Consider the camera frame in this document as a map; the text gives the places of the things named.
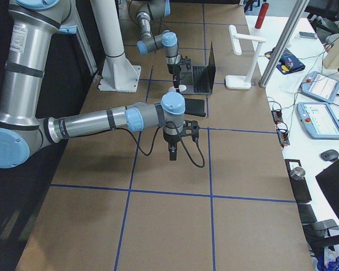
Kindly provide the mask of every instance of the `stand base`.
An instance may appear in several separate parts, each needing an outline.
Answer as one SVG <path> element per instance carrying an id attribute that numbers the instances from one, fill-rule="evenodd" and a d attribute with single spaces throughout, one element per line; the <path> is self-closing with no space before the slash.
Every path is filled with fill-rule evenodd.
<path id="1" fill-rule="evenodd" d="M 225 84 L 229 89 L 251 89 L 251 82 L 245 82 L 246 76 L 226 75 Z"/>
<path id="2" fill-rule="evenodd" d="M 99 90 L 136 92 L 141 74 L 141 66 L 131 65 L 128 59 L 123 62 L 108 64 L 105 60 Z"/>

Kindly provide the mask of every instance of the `tablet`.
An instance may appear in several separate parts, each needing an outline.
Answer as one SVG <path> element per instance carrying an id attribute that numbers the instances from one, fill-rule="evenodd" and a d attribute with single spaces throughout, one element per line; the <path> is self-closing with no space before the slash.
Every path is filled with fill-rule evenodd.
<path id="1" fill-rule="evenodd" d="M 301 84 L 301 92 L 322 102 L 333 103 L 338 90 L 339 80 L 320 72 L 311 72 L 307 75 L 310 82 Z"/>
<path id="2" fill-rule="evenodd" d="M 313 139 L 339 139 L 339 121 L 328 103 L 298 103 L 297 112 Z"/>

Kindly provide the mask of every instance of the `white table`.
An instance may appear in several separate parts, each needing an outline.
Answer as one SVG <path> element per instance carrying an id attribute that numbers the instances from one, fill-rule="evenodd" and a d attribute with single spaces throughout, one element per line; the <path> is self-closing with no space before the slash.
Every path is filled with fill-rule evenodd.
<path id="1" fill-rule="evenodd" d="M 284 26 L 288 18 L 284 17 L 266 17 L 261 29 L 255 29 L 254 25 L 257 20 L 257 16 L 246 16 L 246 21 L 249 26 L 251 35 L 261 36 L 267 39 L 264 43 L 260 55 L 264 55 L 265 52 L 271 51 L 277 44 L 277 41 L 284 29 Z M 298 32 L 314 32 L 311 25 L 306 18 L 301 18 L 297 28 L 295 29 L 290 41 L 288 49 L 298 58 L 307 58 L 309 56 L 315 56 L 324 51 L 324 46 L 319 39 L 311 40 L 305 38 L 299 38 Z M 298 91 L 298 87 L 309 72 L 319 71 L 321 72 L 321 56 L 319 58 L 310 58 L 301 60 L 306 68 L 304 71 L 296 72 L 294 74 L 283 75 L 277 69 L 273 72 L 267 86 L 266 93 L 269 97 L 272 97 L 275 101 L 279 102 L 282 107 L 291 106 L 294 101 L 294 93 Z M 268 59 L 266 57 L 259 57 L 258 65 L 261 74 L 263 74 Z M 336 70 L 328 70 L 323 68 L 323 73 L 330 75 L 336 72 Z M 339 73 L 332 75 L 332 77 L 339 79 Z M 299 94 L 296 104 L 298 102 L 316 102 L 307 96 Z M 336 97 L 334 103 L 339 104 L 339 97 Z M 336 117 L 339 119 L 339 107 L 331 105 Z M 290 120 L 292 115 L 292 108 L 283 110 L 284 122 L 290 127 Z M 339 140 L 315 140 L 311 139 L 303 130 L 302 124 L 296 114 L 296 109 L 293 113 L 292 127 L 290 130 L 290 146 L 286 146 L 282 151 L 284 159 L 298 159 L 301 161 L 302 167 L 306 171 L 306 181 L 312 197 L 311 206 L 314 210 L 315 216 L 318 221 L 327 219 L 334 219 L 339 225 L 339 220 L 324 197 L 315 176 L 319 174 L 323 169 L 331 165 L 331 162 L 322 161 L 319 154 L 325 150 L 335 149 L 339 152 Z"/>

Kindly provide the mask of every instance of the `computer mouse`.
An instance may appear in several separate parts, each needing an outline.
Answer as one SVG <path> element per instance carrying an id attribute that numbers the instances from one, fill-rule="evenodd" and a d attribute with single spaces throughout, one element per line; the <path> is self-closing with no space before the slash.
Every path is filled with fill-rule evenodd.
<path id="1" fill-rule="evenodd" d="M 339 152 L 336 150 L 327 150 L 320 154 L 320 158 L 324 161 L 335 162 L 339 158 Z"/>

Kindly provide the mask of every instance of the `laptop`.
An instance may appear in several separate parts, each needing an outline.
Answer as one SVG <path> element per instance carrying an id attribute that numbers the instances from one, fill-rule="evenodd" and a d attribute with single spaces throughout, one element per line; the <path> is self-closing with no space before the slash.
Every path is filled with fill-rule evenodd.
<path id="1" fill-rule="evenodd" d="M 187 89 L 181 94 L 211 95 L 214 88 L 216 65 L 214 48 L 211 43 L 208 66 L 191 66 L 190 70 L 184 67 L 185 72 L 180 73 L 180 85 L 185 85 Z"/>

